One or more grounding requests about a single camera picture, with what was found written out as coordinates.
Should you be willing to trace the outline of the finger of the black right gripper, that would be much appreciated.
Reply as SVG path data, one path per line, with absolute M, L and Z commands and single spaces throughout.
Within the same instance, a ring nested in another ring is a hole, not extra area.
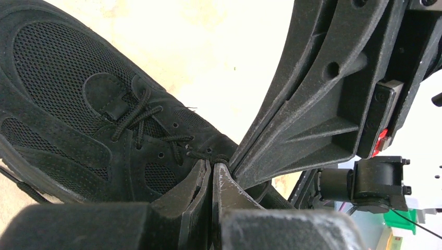
M 397 35 L 394 1 L 337 1 L 321 48 L 239 173 L 244 189 L 282 174 L 342 163 L 358 150 L 376 83 Z
M 291 98 L 322 46 L 337 1 L 295 1 L 283 52 L 263 103 L 229 164 L 239 173 L 252 147 L 278 110 Z

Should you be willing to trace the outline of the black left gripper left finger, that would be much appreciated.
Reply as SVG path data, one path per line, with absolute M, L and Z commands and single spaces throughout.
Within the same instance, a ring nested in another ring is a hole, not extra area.
M 152 203 L 32 205 L 1 237 L 1 249 L 206 249 L 207 161 Z

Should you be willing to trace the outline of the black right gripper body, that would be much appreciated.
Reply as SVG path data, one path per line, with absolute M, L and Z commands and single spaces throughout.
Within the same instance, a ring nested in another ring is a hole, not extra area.
M 376 83 L 356 155 L 388 148 L 406 120 L 422 81 L 441 69 L 441 1 L 394 1 L 400 26 L 384 77 Z

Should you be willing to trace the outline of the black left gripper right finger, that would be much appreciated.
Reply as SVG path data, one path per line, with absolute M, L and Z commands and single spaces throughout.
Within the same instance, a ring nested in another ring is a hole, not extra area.
M 213 170 L 214 249 L 365 249 L 352 219 L 332 210 L 265 209 L 230 176 Z

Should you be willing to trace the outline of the black shoelace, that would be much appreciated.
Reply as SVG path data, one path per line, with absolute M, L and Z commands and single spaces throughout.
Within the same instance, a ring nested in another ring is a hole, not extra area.
M 111 160 L 86 164 L 51 144 L 22 121 L 6 117 L 1 135 L 4 160 L 30 185 L 64 202 L 152 202 L 183 181 L 200 159 L 227 159 L 237 148 L 178 101 L 156 99 L 119 124 L 108 123 L 93 140 L 111 151 Z

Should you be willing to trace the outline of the black shoe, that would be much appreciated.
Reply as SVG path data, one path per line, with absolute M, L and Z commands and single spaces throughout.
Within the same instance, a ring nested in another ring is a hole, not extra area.
M 16 118 L 70 156 L 97 165 L 112 157 L 93 135 L 156 99 L 189 109 L 73 16 L 45 1 L 1 1 L 1 123 Z M 1 135 L 3 162 L 6 155 L 18 159 L 5 146 Z M 46 203 L 46 192 L 8 164 L 1 173 Z

